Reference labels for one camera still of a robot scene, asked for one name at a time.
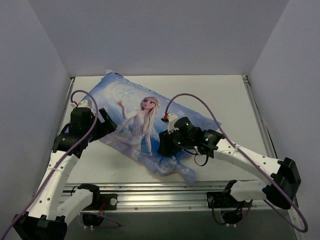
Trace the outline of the blue and pink printed pillowcase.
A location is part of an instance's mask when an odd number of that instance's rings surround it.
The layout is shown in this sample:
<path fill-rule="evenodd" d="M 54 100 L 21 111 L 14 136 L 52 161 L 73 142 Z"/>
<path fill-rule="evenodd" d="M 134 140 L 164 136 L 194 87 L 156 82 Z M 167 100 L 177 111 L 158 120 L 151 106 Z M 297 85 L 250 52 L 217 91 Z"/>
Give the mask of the blue and pink printed pillowcase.
<path fill-rule="evenodd" d="M 161 118 L 169 105 L 174 114 L 180 118 L 188 117 L 203 130 L 216 131 L 218 123 L 192 109 L 170 102 L 168 98 L 114 71 L 107 72 L 90 94 L 117 125 L 116 130 L 102 137 L 100 142 L 140 162 L 154 174 L 178 174 L 185 182 L 195 183 L 196 172 L 182 164 L 183 160 L 191 157 L 189 153 L 182 150 L 169 157 L 158 154 L 159 134 L 167 130 Z"/>

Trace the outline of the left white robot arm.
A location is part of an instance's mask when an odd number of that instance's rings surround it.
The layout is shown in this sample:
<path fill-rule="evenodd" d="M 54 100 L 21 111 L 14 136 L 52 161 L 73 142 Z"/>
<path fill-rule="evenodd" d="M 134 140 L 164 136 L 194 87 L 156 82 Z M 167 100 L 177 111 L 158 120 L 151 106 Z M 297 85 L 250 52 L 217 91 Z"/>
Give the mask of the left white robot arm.
<path fill-rule="evenodd" d="M 70 173 L 89 143 L 116 128 L 104 108 L 95 113 L 89 106 L 77 106 L 71 111 L 69 123 L 54 140 L 47 170 L 34 199 L 12 221 L 21 239 L 62 240 L 68 225 L 82 210 L 100 206 L 100 188 L 90 183 L 80 184 L 67 201 L 59 202 Z"/>

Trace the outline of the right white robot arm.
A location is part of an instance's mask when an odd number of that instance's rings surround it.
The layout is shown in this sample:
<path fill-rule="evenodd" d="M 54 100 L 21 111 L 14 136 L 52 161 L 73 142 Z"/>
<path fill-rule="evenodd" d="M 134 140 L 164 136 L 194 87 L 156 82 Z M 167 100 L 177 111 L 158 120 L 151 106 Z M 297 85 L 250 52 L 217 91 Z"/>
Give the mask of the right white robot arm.
<path fill-rule="evenodd" d="M 193 150 L 196 155 L 228 162 L 257 177 L 248 181 L 231 180 L 222 193 L 225 205 L 232 207 L 246 200 L 263 200 L 280 209 L 291 208 L 302 181 L 294 160 L 256 153 L 229 142 L 222 133 L 194 126 L 188 117 L 168 113 L 161 120 L 167 129 L 159 134 L 160 155 L 171 157 L 182 150 Z"/>

